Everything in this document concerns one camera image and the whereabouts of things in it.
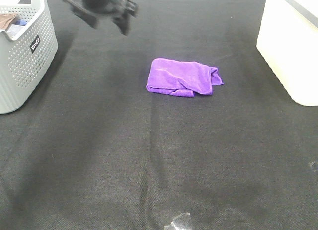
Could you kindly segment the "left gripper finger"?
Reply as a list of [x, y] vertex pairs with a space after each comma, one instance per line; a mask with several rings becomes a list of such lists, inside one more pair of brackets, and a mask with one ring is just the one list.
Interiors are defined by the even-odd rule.
[[128, 13], [117, 14], [112, 17], [112, 21], [119, 28], [121, 34], [128, 35], [130, 31], [130, 15]]
[[98, 19], [90, 14], [86, 10], [78, 9], [76, 7], [71, 8], [71, 11], [73, 12], [74, 15], [82, 19], [85, 23], [87, 23], [90, 27], [96, 29], [98, 25]]

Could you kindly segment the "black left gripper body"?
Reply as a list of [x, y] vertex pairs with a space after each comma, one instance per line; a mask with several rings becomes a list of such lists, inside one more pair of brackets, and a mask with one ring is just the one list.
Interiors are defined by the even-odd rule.
[[131, 0], [62, 0], [70, 4], [72, 11], [94, 14], [123, 14], [136, 16], [138, 5]]

